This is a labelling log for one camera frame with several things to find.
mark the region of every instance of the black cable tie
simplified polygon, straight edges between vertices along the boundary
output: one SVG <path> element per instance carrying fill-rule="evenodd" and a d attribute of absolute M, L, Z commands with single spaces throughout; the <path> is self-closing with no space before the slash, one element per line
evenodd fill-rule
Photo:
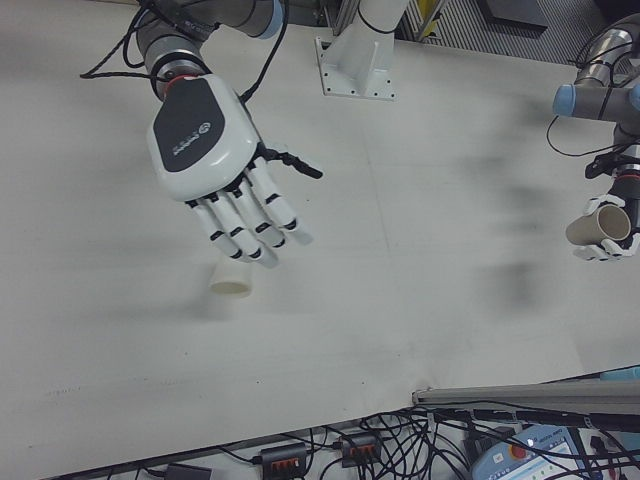
<path fill-rule="evenodd" d="M 607 88 L 607 93 L 604 96 L 604 100 L 602 101 L 602 105 L 600 106 L 600 112 L 598 112 L 598 120 L 602 120 L 602 116 L 604 115 L 604 111 L 607 109 L 607 105 L 609 104 L 609 97 L 611 97 L 611 93 L 613 92 L 613 85 L 609 85 Z"/>

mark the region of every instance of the metal profile bar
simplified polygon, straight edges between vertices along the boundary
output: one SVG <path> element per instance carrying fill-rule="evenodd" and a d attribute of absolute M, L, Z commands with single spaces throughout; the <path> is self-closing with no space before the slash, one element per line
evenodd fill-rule
<path fill-rule="evenodd" d="M 512 385 L 422 390 L 413 394 L 416 405 L 433 408 L 494 409 L 506 412 L 522 408 L 501 402 L 582 414 L 640 415 L 640 382 L 568 381 L 541 385 Z"/>
<path fill-rule="evenodd" d="M 360 0 L 343 0 L 338 11 L 338 19 L 336 20 L 336 26 L 333 29 L 334 35 L 340 35 L 347 26 L 353 22 L 353 18 L 356 15 L 358 3 Z"/>
<path fill-rule="evenodd" d="M 444 7 L 447 6 L 447 3 L 449 3 L 449 0 L 439 0 L 438 2 L 436 2 L 436 4 L 433 6 L 433 8 L 431 9 L 427 17 L 422 22 L 420 31 L 417 32 L 416 34 L 416 41 L 418 42 L 422 41 L 422 39 L 427 33 L 427 30 L 429 29 L 429 26 L 431 25 L 431 22 L 433 22 L 436 19 L 436 17 L 440 14 L 440 12 L 442 12 Z"/>

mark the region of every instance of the white robotic hand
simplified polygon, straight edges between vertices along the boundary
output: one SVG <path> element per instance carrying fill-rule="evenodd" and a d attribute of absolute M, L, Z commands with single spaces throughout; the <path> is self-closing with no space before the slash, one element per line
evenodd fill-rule
<path fill-rule="evenodd" d="M 223 254 L 272 268 L 285 234 L 301 244 L 313 237 L 267 169 L 281 160 L 312 178 L 322 171 L 265 145 L 236 93 L 215 75 L 179 78 L 147 135 L 160 184 L 187 203 Z"/>
<path fill-rule="evenodd" d="M 600 195 L 599 197 L 591 198 L 587 202 L 582 215 L 591 215 L 602 205 L 607 204 L 617 205 L 618 207 L 623 208 L 625 206 L 625 201 L 622 198 L 611 194 Z M 640 234 L 635 233 L 632 235 L 632 240 L 628 248 L 623 248 L 619 242 L 615 242 L 614 240 L 605 239 L 598 245 L 578 247 L 573 251 L 573 254 L 583 260 L 620 260 L 622 258 L 632 257 L 635 255 L 639 246 Z"/>

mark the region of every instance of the metal floor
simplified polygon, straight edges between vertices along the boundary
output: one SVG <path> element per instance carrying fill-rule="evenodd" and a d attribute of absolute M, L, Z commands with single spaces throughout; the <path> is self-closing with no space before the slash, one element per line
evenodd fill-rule
<path fill-rule="evenodd" d="M 487 24 L 476 0 L 450 0 L 438 22 L 439 38 L 425 43 L 568 64 L 607 25 L 593 0 L 538 0 L 549 28 L 543 33 Z"/>

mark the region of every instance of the black finger joint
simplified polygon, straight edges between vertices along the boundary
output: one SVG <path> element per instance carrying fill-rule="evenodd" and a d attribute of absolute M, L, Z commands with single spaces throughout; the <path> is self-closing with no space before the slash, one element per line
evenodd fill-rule
<path fill-rule="evenodd" d="M 256 233 L 262 233 L 264 232 L 267 228 L 269 228 L 271 225 L 269 225 L 267 222 L 261 223 L 260 225 L 258 225 L 256 227 Z"/>
<path fill-rule="evenodd" d="M 277 193 L 274 193 L 273 195 L 269 196 L 269 198 L 267 198 L 264 203 L 266 203 L 267 205 L 269 205 L 271 202 L 273 202 L 275 199 L 280 198 L 280 195 L 278 195 Z"/>
<path fill-rule="evenodd" d="M 287 223 L 283 225 L 283 227 L 287 230 L 294 230 L 298 226 L 298 221 L 294 218 L 291 223 Z"/>

